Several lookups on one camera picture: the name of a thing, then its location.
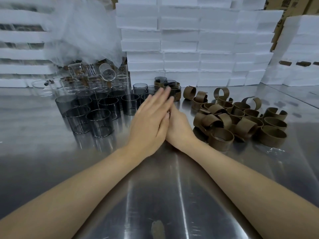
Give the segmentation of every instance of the person's right hand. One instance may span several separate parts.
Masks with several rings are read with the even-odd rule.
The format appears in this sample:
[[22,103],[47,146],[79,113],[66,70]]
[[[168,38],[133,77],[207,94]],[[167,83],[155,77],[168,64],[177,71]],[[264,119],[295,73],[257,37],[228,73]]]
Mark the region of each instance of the person's right hand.
[[174,104],[171,106],[170,113],[166,141],[183,152],[197,137],[194,135],[185,113],[180,112]]

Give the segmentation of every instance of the stack of white boxes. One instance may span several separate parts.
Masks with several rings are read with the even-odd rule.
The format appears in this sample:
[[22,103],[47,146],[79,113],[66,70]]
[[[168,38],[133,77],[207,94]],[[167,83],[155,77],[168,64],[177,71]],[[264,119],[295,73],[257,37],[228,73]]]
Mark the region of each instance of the stack of white boxes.
[[319,16],[288,17],[262,83],[319,84]]
[[131,82],[166,76],[182,86],[260,83],[283,11],[255,10],[265,0],[250,1],[119,0]]
[[31,87],[31,82],[53,76],[43,46],[51,41],[41,24],[55,0],[0,0],[0,87]]

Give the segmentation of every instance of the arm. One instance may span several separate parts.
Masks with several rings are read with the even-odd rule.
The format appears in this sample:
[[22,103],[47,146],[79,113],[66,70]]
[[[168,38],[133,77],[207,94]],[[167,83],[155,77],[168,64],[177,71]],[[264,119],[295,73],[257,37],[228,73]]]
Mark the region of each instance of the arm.
[[316,206],[198,140],[174,105],[166,140],[207,171],[263,238],[319,238]]
[[0,221],[2,239],[70,239],[105,195],[165,140],[170,88],[149,96],[136,113],[128,144],[58,184]]

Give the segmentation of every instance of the plastic bag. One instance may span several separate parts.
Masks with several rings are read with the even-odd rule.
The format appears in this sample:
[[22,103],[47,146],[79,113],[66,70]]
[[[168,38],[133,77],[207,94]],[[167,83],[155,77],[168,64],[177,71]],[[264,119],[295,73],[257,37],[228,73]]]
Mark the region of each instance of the plastic bag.
[[110,5],[106,0],[56,0],[54,12],[42,26],[52,39],[44,45],[47,59],[59,66],[108,59],[119,67],[121,36]]

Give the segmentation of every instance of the stainless steel table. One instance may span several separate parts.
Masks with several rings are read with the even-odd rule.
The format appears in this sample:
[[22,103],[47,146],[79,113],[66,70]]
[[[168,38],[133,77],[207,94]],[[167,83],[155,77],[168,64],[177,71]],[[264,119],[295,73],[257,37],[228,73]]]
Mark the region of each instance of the stainless steel table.
[[[197,90],[213,100],[213,87]],[[269,106],[287,111],[288,138],[281,149],[249,141],[226,154],[319,207],[319,110],[263,84],[229,90],[235,101],[260,97],[262,112]],[[115,120],[106,138],[74,135],[54,100],[31,92],[0,88],[0,218],[121,147],[133,119]],[[192,125],[190,102],[175,105]],[[166,238],[260,238],[209,175],[167,143],[104,198],[75,238],[153,238],[155,221]]]

